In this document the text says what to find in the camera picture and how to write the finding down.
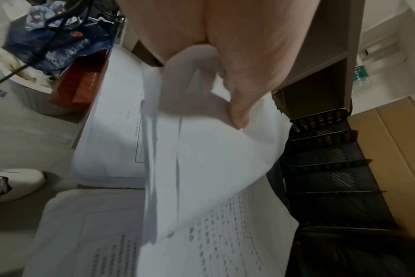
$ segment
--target sneaker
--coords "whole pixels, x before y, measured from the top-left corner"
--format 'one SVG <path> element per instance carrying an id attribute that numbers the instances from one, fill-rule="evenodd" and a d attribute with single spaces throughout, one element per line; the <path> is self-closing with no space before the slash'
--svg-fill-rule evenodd
<path id="1" fill-rule="evenodd" d="M 18 199 L 46 182 L 45 175 L 35 169 L 0 170 L 0 202 Z"/>

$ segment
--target plastic bottle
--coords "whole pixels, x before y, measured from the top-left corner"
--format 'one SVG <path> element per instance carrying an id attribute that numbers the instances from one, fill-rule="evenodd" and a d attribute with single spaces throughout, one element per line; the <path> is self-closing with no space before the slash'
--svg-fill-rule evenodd
<path id="1" fill-rule="evenodd" d="M 357 64 L 355 66 L 355 73 L 353 76 L 353 92 L 360 91 L 368 86 L 372 85 L 368 77 L 366 68 L 359 56 L 357 56 Z"/>

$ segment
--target sheet of paper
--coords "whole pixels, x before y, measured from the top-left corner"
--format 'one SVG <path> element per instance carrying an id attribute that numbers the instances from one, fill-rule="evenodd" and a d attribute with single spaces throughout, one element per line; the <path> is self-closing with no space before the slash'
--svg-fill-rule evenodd
<path id="1" fill-rule="evenodd" d="M 187 226 L 258 180 L 282 154 L 291 123 L 268 93 L 237 130 L 228 117 L 233 87 L 215 48 L 189 47 L 163 70 L 144 66 L 143 132 L 148 154 L 144 240 Z"/>
<path id="2" fill-rule="evenodd" d="M 143 97 L 141 61 L 115 45 L 74 154 L 74 180 L 98 187 L 144 187 Z"/>
<path id="3" fill-rule="evenodd" d="M 43 212 L 24 277 L 134 277 L 143 190 L 59 193 Z"/>
<path id="4" fill-rule="evenodd" d="M 264 176 L 187 228 L 142 246 L 137 276 L 284 276 L 298 225 Z"/>

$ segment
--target cardboard box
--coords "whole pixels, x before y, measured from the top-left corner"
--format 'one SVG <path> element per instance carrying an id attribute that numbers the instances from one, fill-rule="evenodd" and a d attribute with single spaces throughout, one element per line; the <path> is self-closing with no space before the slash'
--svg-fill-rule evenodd
<path id="1" fill-rule="evenodd" d="M 415 237 L 415 102 L 401 99 L 348 121 L 394 219 Z"/>

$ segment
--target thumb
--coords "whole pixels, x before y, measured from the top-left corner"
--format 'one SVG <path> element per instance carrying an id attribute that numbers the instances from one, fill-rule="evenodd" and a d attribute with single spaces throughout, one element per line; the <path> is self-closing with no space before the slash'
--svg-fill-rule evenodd
<path id="1" fill-rule="evenodd" d="M 243 129 L 249 125 L 250 112 L 254 104 L 265 94 L 249 94 L 235 90 L 229 103 L 228 113 L 230 120 L 238 129 Z"/>

